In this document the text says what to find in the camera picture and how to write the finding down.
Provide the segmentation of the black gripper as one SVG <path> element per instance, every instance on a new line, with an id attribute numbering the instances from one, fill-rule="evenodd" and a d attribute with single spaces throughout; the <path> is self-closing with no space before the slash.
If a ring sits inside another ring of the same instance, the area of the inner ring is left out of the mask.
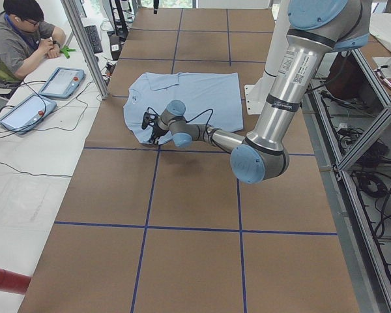
<path id="1" fill-rule="evenodd" d="M 157 125 L 154 125 L 152 127 L 152 134 L 151 134 L 151 138 L 149 139 L 149 143 L 153 145 L 159 145 L 160 138 L 165 136 L 166 134 L 167 134 L 166 130 L 159 128 Z"/>

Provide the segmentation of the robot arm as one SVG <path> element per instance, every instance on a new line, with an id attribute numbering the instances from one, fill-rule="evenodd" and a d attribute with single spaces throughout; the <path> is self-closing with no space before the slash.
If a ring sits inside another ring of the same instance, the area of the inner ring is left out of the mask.
<path id="1" fill-rule="evenodd" d="M 228 152 L 234 175 L 244 183 L 259 183 L 283 174 L 289 154 L 283 146 L 289 125 L 323 57 L 366 45 L 370 1 L 290 1 L 287 49 L 265 99 L 255 128 L 245 136 L 209 124 L 191 124 L 185 105 L 171 101 L 160 114 L 145 112 L 141 127 L 152 128 L 150 143 L 171 133 L 176 147 L 204 141 Z"/>

